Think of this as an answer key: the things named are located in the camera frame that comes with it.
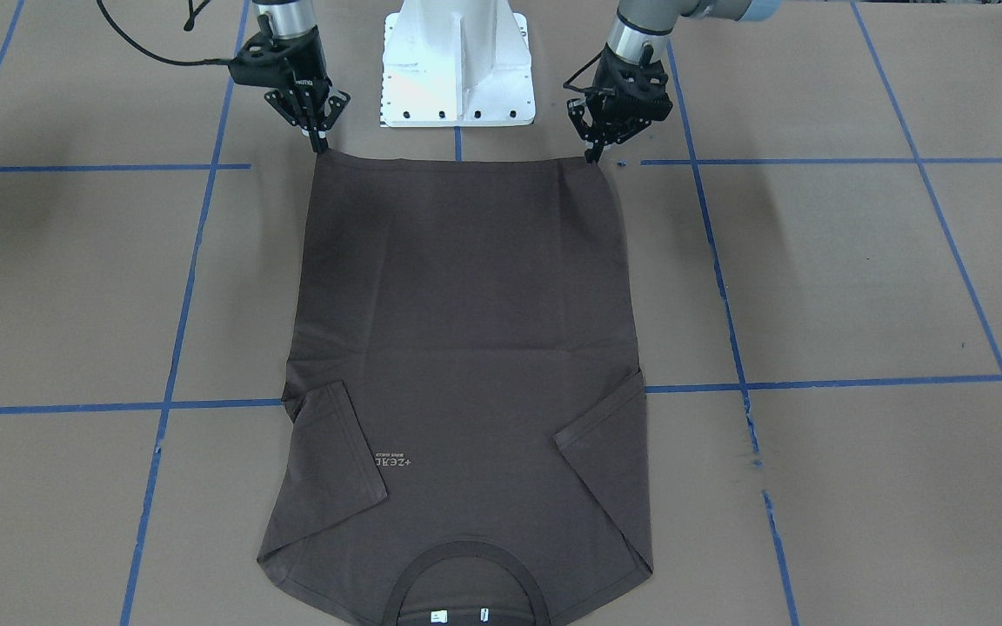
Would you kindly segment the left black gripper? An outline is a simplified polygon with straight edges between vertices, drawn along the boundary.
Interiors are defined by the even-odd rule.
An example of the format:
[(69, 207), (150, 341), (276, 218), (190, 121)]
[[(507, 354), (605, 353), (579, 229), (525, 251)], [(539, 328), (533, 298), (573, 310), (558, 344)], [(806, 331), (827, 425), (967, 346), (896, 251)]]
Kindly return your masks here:
[(641, 48), (636, 63), (605, 46), (565, 80), (565, 88), (580, 94), (567, 102), (567, 115), (585, 142), (584, 159), (599, 163), (605, 147), (620, 145), (671, 114), (668, 75), (655, 48)]

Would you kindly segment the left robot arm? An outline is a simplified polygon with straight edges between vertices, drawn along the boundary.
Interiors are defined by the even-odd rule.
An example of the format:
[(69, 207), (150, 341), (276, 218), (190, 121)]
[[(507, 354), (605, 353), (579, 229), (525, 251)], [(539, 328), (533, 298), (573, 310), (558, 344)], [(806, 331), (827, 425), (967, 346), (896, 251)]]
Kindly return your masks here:
[(565, 80), (576, 92), (567, 116), (584, 142), (584, 159), (599, 163), (605, 148), (620, 145), (671, 114), (663, 64), (673, 28), (707, 17), (759, 23), (778, 1), (620, 1), (601, 51)]

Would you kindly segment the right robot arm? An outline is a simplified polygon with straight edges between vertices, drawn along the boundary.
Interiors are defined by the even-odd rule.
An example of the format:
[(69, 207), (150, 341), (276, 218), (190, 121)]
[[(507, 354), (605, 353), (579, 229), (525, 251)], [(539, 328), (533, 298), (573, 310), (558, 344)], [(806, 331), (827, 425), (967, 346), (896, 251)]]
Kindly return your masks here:
[(327, 131), (351, 97), (327, 71), (311, 1), (255, 1), (258, 32), (227, 67), (242, 86), (266, 88), (264, 99), (285, 122), (310, 139), (314, 153), (329, 150)]

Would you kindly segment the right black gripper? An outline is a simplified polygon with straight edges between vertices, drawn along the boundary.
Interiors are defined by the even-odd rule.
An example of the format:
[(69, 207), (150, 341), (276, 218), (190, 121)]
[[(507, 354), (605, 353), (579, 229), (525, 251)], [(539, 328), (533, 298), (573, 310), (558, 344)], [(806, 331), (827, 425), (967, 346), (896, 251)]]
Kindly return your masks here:
[(351, 97), (331, 83), (318, 28), (286, 38), (262, 28), (230, 60), (234, 83), (266, 88), (267, 103), (310, 139), (311, 150), (329, 150), (327, 132)]

